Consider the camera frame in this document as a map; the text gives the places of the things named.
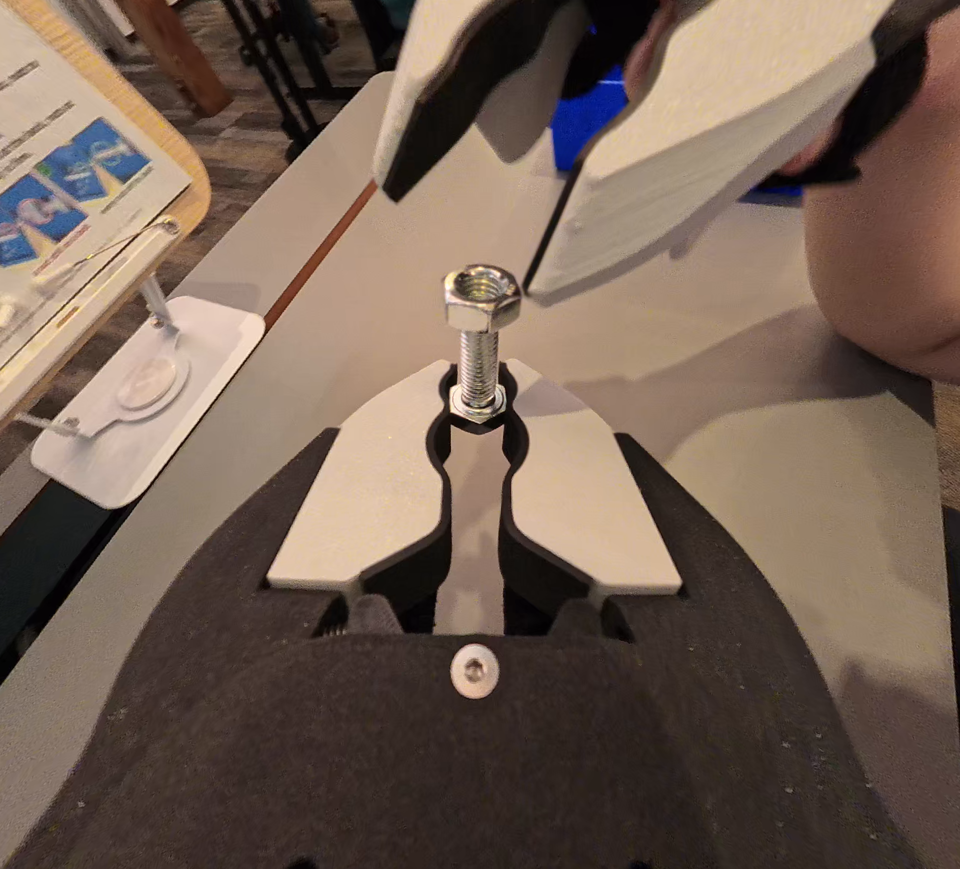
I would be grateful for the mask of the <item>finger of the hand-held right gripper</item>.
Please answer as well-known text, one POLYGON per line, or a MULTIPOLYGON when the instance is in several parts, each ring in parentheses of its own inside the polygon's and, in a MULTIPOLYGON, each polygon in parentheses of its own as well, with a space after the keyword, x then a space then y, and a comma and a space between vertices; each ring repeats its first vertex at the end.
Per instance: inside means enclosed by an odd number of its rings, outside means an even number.
POLYGON ((623 68, 658 0, 416 0, 392 79, 373 179, 401 201, 488 111, 502 159, 523 156, 562 98, 623 68))
POLYGON ((708 225, 757 185, 714 180, 723 163, 692 162, 690 150, 654 157, 660 139, 654 121, 674 139, 697 126, 695 98, 731 97, 744 103, 796 86, 807 60, 820 62, 837 49, 822 75, 806 83, 802 108, 807 125, 788 162, 836 119, 868 75, 871 46, 859 54, 829 35, 825 16, 802 13, 801 0, 711 0, 680 20, 662 51, 645 97, 596 134, 571 168, 566 186, 523 281, 525 295, 549 306, 599 287, 651 259, 661 244, 708 225))

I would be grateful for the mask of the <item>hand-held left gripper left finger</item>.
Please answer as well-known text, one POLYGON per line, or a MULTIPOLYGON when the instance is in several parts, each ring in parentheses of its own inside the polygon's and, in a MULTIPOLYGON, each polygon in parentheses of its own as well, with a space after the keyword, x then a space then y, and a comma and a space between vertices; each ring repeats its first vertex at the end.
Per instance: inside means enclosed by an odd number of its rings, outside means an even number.
POLYGON ((355 596, 441 522, 427 433, 445 413, 438 360, 373 396, 339 428, 267 572, 275 589, 355 596))

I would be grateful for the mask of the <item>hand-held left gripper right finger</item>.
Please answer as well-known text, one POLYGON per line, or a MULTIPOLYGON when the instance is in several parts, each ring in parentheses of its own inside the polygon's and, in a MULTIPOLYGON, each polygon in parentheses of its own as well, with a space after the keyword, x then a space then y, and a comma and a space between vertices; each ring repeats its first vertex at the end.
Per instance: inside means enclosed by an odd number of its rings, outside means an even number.
POLYGON ((522 598, 674 596, 682 579, 615 432, 518 359, 504 427, 499 565, 522 598))

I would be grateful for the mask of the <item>steel hex bolt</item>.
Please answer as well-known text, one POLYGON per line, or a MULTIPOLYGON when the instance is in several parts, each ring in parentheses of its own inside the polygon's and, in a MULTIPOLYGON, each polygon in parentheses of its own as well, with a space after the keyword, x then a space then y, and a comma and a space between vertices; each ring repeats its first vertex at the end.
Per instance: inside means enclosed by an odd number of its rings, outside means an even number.
POLYGON ((484 434, 501 426, 508 394, 499 376, 498 332, 461 331, 457 380, 448 404, 452 423, 462 431, 484 434))

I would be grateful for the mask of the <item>blue plastic bin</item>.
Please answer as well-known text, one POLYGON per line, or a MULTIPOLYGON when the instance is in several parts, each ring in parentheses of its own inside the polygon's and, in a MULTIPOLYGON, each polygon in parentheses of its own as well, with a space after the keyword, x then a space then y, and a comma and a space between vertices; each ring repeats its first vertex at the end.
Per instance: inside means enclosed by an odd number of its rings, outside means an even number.
MULTIPOLYGON (((587 143, 627 106, 620 65, 615 65, 587 93, 558 101, 550 123, 555 167, 567 173, 587 143)), ((739 200, 744 204, 799 208, 799 187, 757 186, 739 200)))

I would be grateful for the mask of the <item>steel hex nut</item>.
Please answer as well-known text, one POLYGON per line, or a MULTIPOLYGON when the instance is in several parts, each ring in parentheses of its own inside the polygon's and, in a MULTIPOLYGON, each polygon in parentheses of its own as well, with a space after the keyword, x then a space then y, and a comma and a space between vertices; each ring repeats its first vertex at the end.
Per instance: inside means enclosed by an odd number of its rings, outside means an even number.
POLYGON ((521 314, 522 290, 507 270, 487 264, 470 264, 443 280, 446 322, 456 331, 497 333, 521 314))

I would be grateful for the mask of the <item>person's right forearm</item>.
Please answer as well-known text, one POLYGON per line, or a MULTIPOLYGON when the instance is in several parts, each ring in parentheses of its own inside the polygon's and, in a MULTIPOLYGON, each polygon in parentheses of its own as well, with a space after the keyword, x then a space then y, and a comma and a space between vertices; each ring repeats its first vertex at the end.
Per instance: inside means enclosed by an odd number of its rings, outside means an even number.
POLYGON ((808 191, 814 298, 836 332, 901 370, 959 383, 959 11, 933 23, 918 95, 859 158, 808 191))

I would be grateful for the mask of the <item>person's right hand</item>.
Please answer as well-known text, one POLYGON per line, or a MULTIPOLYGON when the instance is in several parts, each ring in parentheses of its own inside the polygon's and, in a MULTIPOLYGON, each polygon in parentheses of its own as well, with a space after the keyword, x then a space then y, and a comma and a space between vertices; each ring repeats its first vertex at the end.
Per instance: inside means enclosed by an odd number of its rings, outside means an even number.
POLYGON ((628 102, 634 103, 645 97, 650 79, 659 72, 663 51, 676 23, 676 3, 663 3, 652 16, 644 35, 631 48, 622 67, 623 88, 628 102))

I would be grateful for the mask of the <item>black office chair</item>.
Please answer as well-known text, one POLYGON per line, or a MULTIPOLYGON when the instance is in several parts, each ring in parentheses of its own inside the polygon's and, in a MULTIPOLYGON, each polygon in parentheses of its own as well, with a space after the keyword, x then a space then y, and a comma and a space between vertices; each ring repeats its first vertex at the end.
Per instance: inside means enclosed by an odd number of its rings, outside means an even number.
POLYGON ((390 20, 380 0, 349 0, 366 34, 378 71, 393 71, 400 56, 403 32, 390 20))

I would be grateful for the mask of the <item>white stand base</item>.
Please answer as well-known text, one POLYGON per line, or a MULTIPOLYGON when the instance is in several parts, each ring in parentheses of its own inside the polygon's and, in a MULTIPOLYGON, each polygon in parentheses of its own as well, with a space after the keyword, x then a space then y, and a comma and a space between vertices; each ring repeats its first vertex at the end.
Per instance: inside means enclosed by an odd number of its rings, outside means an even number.
POLYGON ((168 299, 150 276, 150 319, 45 423, 30 450, 43 476, 113 510, 138 500, 266 332, 258 314, 168 299))

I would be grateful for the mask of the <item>white page holder bar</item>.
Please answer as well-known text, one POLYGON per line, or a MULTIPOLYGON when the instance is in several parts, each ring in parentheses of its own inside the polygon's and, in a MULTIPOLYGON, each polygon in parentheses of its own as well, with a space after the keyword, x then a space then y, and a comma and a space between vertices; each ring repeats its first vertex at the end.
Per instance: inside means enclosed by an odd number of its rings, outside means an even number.
POLYGON ((181 222, 165 215, 89 253, 60 248, 43 257, 2 266, 1 365, 10 364, 130 259, 142 261, 141 252, 162 251, 182 234, 181 222))

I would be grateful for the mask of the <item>printed instruction sheet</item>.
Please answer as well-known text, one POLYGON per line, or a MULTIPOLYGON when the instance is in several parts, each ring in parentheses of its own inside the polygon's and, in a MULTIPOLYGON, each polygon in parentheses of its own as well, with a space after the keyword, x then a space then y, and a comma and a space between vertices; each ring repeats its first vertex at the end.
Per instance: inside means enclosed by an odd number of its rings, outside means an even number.
POLYGON ((183 167, 2 6, 2 364, 189 187, 183 167))

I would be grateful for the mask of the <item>brown wooden post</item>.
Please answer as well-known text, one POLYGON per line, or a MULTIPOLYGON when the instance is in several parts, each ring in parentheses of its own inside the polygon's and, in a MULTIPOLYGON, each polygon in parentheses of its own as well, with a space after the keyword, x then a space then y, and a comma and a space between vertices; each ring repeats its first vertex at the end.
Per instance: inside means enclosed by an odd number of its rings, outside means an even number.
POLYGON ((179 15, 166 0, 113 0, 196 116, 212 118, 233 102, 179 15))

